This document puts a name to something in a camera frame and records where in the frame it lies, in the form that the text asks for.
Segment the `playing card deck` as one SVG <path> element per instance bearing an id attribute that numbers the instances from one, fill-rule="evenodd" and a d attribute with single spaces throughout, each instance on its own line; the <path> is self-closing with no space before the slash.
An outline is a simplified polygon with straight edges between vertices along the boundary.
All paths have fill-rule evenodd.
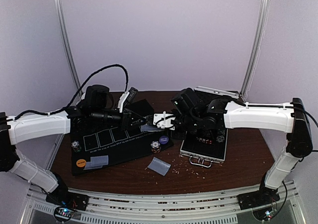
<path id="1" fill-rule="evenodd" d="M 148 115 L 146 116 L 145 123 L 140 126 L 142 132 L 158 132 L 160 128 L 153 124 L 154 116 Z"/>

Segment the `chip row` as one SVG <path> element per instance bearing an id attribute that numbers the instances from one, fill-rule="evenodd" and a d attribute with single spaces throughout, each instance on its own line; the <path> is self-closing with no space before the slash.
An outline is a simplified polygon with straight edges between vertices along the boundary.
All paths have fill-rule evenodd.
<path id="1" fill-rule="evenodd" d="M 223 143 L 226 139 L 226 130 L 218 130 L 216 142 Z"/>

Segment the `aluminium poker case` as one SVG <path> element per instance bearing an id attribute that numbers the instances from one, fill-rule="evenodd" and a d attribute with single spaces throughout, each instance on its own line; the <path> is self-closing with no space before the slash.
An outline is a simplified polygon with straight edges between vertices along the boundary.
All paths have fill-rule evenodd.
<path id="1" fill-rule="evenodd" d="M 220 99 L 225 102 L 225 107 L 229 101 L 241 101 L 241 97 L 236 91 L 219 90 L 204 86 L 194 88 L 195 94 L 200 101 L 209 103 L 213 99 Z M 180 155 L 187 156 L 189 163 L 192 165 L 210 168 L 213 163 L 223 164 L 226 158 L 228 129 L 226 130 L 226 139 L 223 143 L 216 142 L 212 139 L 211 145 L 203 144 L 197 141 L 196 136 L 187 132 L 185 139 L 180 147 Z"/>

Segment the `poker chip stack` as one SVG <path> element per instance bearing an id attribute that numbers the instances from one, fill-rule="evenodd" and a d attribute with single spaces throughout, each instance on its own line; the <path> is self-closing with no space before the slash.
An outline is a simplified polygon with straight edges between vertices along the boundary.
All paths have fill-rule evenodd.
<path id="1" fill-rule="evenodd" d="M 151 150 L 153 153 L 158 153 L 161 151 L 161 144 L 158 141 L 153 141 L 151 143 Z"/>
<path id="2" fill-rule="evenodd" d="M 78 141 L 73 141 L 71 143 L 71 147 L 72 147 L 74 152 L 81 152 L 81 146 L 80 146 L 80 143 Z"/>

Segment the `black poker mat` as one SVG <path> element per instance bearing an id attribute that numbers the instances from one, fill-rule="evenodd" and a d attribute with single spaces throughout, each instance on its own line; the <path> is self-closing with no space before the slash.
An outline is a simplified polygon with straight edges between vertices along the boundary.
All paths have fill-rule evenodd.
<path id="1" fill-rule="evenodd" d="M 80 110 L 99 109 L 84 107 L 84 105 L 79 105 L 77 108 Z M 107 155 L 109 163 L 102 166 L 104 168 L 154 154 L 151 150 L 151 143 L 159 142 L 161 136 L 167 136 L 166 131 L 142 132 L 140 129 L 140 126 L 145 123 L 146 116 L 154 114 L 153 107 L 143 99 L 127 105 L 123 111 L 132 113 L 135 124 L 133 128 L 122 130 L 117 126 L 106 124 L 96 127 L 84 125 L 83 128 L 70 133 L 71 143 L 78 141 L 81 146 L 81 152 L 74 152 L 72 149 L 71 171 L 73 176 L 96 170 L 84 170 L 84 168 L 77 167 L 78 159 L 85 159 L 86 162 L 89 162 L 92 156 Z M 173 141 L 169 139 L 166 145 L 161 145 L 161 151 L 171 146 L 173 146 Z"/>

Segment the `purple small blind button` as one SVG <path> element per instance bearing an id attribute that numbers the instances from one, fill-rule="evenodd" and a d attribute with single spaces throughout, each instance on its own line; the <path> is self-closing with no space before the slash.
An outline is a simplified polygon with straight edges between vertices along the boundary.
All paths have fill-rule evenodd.
<path id="1" fill-rule="evenodd" d="M 166 145 L 169 142 L 169 137 L 168 136 L 161 136 L 159 138 L 159 143 L 161 145 Z"/>

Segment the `orange big blind button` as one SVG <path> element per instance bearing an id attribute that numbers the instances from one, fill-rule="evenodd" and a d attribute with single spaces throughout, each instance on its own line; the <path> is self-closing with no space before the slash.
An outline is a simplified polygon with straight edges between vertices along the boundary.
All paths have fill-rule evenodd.
<path id="1" fill-rule="evenodd" d="M 76 166 L 79 167 L 79 168 L 85 168 L 86 160 L 85 159 L 78 159 L 76 161 Z"/>

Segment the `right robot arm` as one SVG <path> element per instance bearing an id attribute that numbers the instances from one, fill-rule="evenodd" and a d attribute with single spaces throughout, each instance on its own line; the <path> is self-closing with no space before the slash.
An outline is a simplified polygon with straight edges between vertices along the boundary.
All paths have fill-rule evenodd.
<path id="1" fill-rule="evenodd" d="M 255 201 L 265 205 L 274 196 L 285 177 L 304 157 L 313 152 L 309 113 L 302 100 L 294 98 L 291 103 L 259 104 L 240 102 L 222 96 L 209 103 L 198 101 L 187 104 L 174 101 L 178 113 L 171 124 L 186 132 L 209 132 L 213 130 L 253 128 L 276 130 L 286 133 L 286 145 L 272 167 L 264 174 L 262 187 L 255 193 Z"/>

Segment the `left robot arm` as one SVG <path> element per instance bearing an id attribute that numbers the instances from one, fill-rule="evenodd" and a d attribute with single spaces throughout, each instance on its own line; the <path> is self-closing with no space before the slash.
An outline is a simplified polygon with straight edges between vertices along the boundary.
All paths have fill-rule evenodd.
<path id="1" fill-rule="evenodd" d="M 0 170 L 11 172 L 27 182 L 39 186 L 60 206 L 71 202 L 68 187 L 57 174 L 45 170 L 17 150 L 16 144 L 51 136 L 70 134 L 83 128 L 84 125 L 115 125 L 124 130 L 131 127 L 130 112 L 116 109 L 80 110 L 76 107 L 64 111 L 40 113 L 28 111 L 25 117 L 8 117 L 0 114 Z"/>

